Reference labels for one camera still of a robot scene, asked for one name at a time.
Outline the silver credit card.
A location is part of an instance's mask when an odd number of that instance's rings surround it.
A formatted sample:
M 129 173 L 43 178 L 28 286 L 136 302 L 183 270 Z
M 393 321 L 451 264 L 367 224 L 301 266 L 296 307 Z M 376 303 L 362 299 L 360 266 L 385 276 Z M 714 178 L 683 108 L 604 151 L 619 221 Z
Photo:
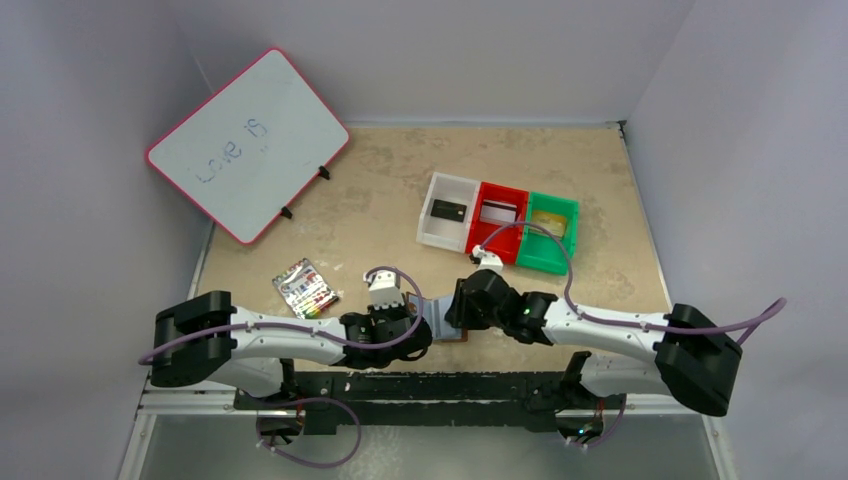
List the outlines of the silver credit card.
M 518 207 L 514 204 L 485 200 L 481 203 L 479 220 L 494 225 L 513 223 L 518 218 Z

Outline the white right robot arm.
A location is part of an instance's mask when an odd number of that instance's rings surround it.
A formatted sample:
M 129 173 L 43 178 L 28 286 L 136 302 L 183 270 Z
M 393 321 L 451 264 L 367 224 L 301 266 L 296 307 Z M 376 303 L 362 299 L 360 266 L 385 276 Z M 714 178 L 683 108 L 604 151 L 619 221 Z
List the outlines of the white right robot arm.
M 698 309 L 636 314 L 570 305 L 552 293 L 520 293 L 497 272 L 456 283 L 445 320 L 464 330 L 498 328 L 524 344 L 576 346 L 563 388 L 589 401 L 616 395 L 667 395 L 703 415 L 726 415 L 740 345 Z

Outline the white plastic bin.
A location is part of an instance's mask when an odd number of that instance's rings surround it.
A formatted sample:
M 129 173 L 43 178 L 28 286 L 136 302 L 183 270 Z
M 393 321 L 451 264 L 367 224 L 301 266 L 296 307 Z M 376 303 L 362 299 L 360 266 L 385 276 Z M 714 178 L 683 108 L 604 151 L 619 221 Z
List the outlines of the white plastic bin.
M 478 180 L 434 172 L 419 215 L 416 241 L 464 252 L 480 187 Z

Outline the gold credit card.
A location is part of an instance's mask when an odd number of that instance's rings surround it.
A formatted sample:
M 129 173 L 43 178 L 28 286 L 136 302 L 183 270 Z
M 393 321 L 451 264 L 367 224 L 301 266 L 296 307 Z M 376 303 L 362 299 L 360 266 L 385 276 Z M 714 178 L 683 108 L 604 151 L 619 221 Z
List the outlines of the gold credit card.
M 539 227 L 543 227 L 559 239 L 565 236 L 569 224 L 565 215 L 544 210 L 534 210 L 530 215 L 529 221 Z

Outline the brown leather card holder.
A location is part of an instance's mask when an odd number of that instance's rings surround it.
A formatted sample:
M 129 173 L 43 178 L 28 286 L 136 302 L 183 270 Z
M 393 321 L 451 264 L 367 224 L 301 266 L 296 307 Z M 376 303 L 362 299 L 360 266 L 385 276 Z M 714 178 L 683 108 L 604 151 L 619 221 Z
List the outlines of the brown leather card holder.
M 420 299 L 413 292 L 407 292 L 406 299 L 413 316 L 417 314 L 419 307 L 422 308 L 423 319 L 430 327 L 434 343 L 459 343 L 468 340 L 466 330 L 453 327 L 446 320 L 447 310 L 453 301 L 452 294 L 432 299 Z

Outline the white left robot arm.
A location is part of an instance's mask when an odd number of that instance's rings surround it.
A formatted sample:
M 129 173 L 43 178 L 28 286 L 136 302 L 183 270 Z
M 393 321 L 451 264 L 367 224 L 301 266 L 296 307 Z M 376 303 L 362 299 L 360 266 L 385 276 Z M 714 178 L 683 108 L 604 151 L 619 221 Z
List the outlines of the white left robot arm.
M 416 360 L 432 342 L 428 323 L 405 306 L 303 320 L 260 314 L 212 291 L 160 311 L 154 348 L 139 362 L 158 388 L 212 381 L 264 398 L 292 392 L 295 360 L 382 369 Z

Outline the black credit card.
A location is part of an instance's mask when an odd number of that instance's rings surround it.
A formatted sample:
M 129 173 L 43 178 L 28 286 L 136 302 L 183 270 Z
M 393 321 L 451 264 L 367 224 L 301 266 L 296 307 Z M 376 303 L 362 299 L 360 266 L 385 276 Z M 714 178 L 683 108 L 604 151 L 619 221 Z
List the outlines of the black credit card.
M 463 223 L 467 206 L 442 199 L 433 199 L 429 215 L 433 218 Z

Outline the pink framed whiteboard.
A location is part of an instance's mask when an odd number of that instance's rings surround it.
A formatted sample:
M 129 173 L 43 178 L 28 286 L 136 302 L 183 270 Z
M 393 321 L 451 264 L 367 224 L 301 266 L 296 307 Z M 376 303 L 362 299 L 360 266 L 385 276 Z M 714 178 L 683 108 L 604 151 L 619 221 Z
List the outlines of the pink framed whiteboard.
M 172 127 L 148 164 L 238 242 L 255 242 L 350 140 L 348 129 L 272 47 Z

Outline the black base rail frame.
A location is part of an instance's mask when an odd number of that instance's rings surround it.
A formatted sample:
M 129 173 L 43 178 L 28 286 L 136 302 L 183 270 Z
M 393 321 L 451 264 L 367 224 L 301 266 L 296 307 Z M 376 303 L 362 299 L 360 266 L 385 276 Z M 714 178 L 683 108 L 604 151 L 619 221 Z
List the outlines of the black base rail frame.
M 601 415 L 639 395 L 589 401 L 563 388 L 563 371 L 320 372 L 294 370 L 290 394 L 258 398 L 239 389 L 236 411 L 286 411 L 287 433 L 331 435 L 342 425 L 520 427 L 595 438 Z

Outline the red plastic bin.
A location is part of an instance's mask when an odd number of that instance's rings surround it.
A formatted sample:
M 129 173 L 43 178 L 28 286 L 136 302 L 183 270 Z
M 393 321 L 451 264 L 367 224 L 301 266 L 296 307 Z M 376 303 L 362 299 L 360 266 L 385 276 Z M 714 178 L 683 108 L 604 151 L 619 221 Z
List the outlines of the red plastic bin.
M 482 182 L 476 200 L 465 252 L 470 254 L 501 226 L 525 219 L 529 192 Z M 485 250 L 497 254 L 504 264 L 514 264 L 523 238 L 521 227 L 512 227 L 491 240 Z

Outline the pack of coloured markers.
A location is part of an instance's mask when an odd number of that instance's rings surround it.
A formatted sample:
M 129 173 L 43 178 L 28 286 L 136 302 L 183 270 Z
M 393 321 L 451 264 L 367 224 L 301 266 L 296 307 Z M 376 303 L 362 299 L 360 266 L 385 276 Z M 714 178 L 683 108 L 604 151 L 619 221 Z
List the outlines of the pack of coloured markers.
M 338 293 L 307 258 L 291 265 L 271 282 L 299 319 L 318 318 L 340 300 Z

